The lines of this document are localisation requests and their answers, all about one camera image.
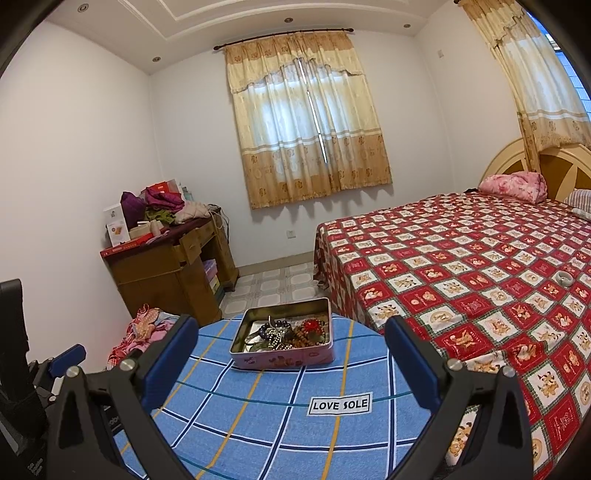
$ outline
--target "curtain rod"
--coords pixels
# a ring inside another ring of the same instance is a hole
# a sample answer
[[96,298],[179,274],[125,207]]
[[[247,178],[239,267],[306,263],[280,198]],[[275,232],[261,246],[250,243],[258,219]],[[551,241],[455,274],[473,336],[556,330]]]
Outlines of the curtain rod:
[[307,32],[349,32],[353,33],[355,30],[353,28],[313,28],[311,30],[292,30],[291,32],[280,32],[280,33],[269,33],[268,35],[259,35],[258,37],[251,37],[245,38],[243,40],[231,41],[230,43],[224,43],[224,45],[216,45],[213,49],[218,51],[224,47],[229,47],[230,45],[236,45],[237,43],[242,43],[245,41],[250,40],[257,40],[259,38],[267,38],[267,37],[275,37],[276,35],[287,35],[289,33],[307,33]]

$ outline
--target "wooden desk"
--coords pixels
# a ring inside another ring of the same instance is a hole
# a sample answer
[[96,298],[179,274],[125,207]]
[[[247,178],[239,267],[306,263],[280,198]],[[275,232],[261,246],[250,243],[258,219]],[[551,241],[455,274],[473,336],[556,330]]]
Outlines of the wooden desk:
[[203,261],[211,258],[220,284],[234,290],[238,269],[226,234],[214,219],[201,218],[105,262],[132,317],[147,303],[177,315],[188,313],[204,326],[222,318],[203,268]]

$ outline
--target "blue plaid tablecloth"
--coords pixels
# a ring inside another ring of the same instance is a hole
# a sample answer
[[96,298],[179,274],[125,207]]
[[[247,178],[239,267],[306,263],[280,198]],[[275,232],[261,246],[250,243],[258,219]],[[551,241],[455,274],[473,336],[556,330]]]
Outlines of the blue plaid tablecloth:
[[[207,480],[383,480],[408,452],[429,412],[416,403],[384,338],[333,316],[336,359],[297,369],[243,371],[230,343],[239,319],[200,329],[199,341],[154,421],[196,477]],[[372,411],[307,415],[310,397],[373,392]],[[147,475],[125,433],[128,467]]]

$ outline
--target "wooden headboard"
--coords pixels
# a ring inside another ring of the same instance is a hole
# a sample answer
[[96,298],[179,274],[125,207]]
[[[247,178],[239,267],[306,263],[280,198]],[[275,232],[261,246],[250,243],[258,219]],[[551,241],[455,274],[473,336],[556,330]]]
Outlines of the wooden headboard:
[[[548,198],[562,202],[574,189],[591,189],[591,151],[582,145],[549,148],[540,154]],[[488,165],[482,178],[527,171],[523,139],[507,145]]]

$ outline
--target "pink tin box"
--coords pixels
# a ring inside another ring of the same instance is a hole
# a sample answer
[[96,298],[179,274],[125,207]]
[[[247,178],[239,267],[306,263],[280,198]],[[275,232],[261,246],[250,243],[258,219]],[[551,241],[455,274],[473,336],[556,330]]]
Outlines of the pink tin box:
[[[274,320],[287,320],[292,325],[299,325],[306,318],[324,320],[329,326],[329,340],[322,345],[303,348],[249,352],[250,347],[245,345],[246,337],[256,332],[261,325],[266,323],[269,316]],[[247,310],[230,347],[230,356],[237,368],[245,370],[328,364],[335,359],[333,341],[329,299],[305,300]]]

